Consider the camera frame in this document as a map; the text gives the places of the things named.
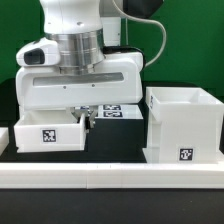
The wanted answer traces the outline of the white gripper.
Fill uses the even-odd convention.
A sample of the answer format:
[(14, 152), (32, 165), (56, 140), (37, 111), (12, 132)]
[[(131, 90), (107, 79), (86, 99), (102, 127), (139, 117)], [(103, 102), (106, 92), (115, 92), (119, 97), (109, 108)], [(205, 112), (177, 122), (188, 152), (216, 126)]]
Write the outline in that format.
[[(56, 66), (22, 67), (16, 75), (16, 94), (24, 110), (66, 108), (80, 119), (76, 106), (138, 103), (143, 96), (140, 52), (107, 54), (93, 73), (62, 75)], [(83, 109), (86, 129), (95, 126), (98, 111)]]

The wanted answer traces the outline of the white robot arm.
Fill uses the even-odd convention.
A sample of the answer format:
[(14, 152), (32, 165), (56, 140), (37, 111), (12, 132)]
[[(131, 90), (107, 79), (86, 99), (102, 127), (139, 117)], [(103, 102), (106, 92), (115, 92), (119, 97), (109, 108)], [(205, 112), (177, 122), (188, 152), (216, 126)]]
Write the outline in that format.
[(16, 54), (20, 112), (135, 104), (142, 99), (139, 51), (106, 46), (104, 0), (40, 0), (45, 36)]

